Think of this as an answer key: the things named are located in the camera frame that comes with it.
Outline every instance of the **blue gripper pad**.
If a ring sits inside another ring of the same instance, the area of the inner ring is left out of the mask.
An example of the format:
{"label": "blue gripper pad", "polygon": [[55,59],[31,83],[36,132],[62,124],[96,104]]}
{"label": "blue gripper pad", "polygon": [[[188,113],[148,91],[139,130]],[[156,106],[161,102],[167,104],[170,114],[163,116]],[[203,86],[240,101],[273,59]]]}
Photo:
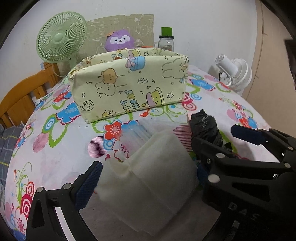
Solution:
{"label": "blue gripper pad", "polygon": [[77,211],[86,207],[87,203],[89,202],[89,199],[91,198],[91,195],[94,192],[95,187],[98,184],[102,170],[103,170],[103,165],[101,162],[98,162],[98,164],[89,174],[85,182],[81,185],[79,190],[76,192],[75,209]]}
{"label": "blue gripper pad", "polygon": [[233,125],[231,127],[231,134],[233,137],[250,142],[257,146],[266,142],[265,137],[262,135],[261,131],[244,126]]}
{"label": "blue gripper pad", "polygon": [[207,182],[208,172],[202,163],[197,166],[197,179],[203,188],[205,188],[205,184]]}

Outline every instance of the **green lid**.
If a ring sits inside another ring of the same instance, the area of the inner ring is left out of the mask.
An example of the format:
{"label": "green lid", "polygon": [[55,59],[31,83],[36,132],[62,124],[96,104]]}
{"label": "green lid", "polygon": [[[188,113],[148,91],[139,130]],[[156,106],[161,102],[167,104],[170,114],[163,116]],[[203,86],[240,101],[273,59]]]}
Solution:
{"label": "green lid", "polygon": [[162,36],[172,36],[172,33],[173,33],[173,28],[161,27]]}

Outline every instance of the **orange object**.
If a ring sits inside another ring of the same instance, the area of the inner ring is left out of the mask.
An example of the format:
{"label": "orange object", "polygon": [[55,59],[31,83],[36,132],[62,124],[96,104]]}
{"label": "orange object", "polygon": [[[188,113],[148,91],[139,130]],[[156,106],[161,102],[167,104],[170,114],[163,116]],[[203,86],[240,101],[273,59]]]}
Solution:
{"label": "orange object", "polygon": [[60,80],[60,77],[56,76],[53,71],[55,69],[59,75],[57,64],[44,62],[44,67],[44,70],[19,82],[1,101],[0,124],[4,127],[8,128],[13,124],[18,126],[21,122],[27,123],[35,110],[30,92],[33,92],[36,99],[39,99],[47,95],[45,83],[49,83],[52,88]]}
{"label": "orange object", "polygon": [[149,110],[147,109],[145,112],[143,112],[143,114],[140,114],[141,117],[146,117],[149,114]]}

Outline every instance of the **black plastic bag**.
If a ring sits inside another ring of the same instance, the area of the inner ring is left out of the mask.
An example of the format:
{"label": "black plastic bag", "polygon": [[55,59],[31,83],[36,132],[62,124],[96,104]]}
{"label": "black plastic bag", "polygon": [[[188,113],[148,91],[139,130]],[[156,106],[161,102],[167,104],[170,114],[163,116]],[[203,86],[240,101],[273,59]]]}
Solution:
{"label": "black plastic bag", "polygon": [[223,146],[223,138],[219,132],[215,118],[207,115],[203,109],[191,115],[189,125],[192,132],[192,139],[199,137],[219,147]]}

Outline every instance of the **beige door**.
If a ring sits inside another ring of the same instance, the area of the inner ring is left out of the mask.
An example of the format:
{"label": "beige door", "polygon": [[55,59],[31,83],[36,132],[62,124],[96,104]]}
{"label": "beige door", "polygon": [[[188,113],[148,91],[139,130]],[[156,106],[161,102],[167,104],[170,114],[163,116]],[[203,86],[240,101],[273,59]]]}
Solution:
{"label": "beige door", "polygon": [[259,7],[262,8],[258,9],[261,11],[261,16],[257,14],[258,23],[262,22],[263,34],[258,35],[257,43],[263,39],[260,44],[262,50],[256,50],[261,53],[257,71],[253,65],[255,78],[243,97],[272,128],[296,137],[296,90],[284,43],[285,39],[291,39],[291,35],[266,6],[259,4]]}

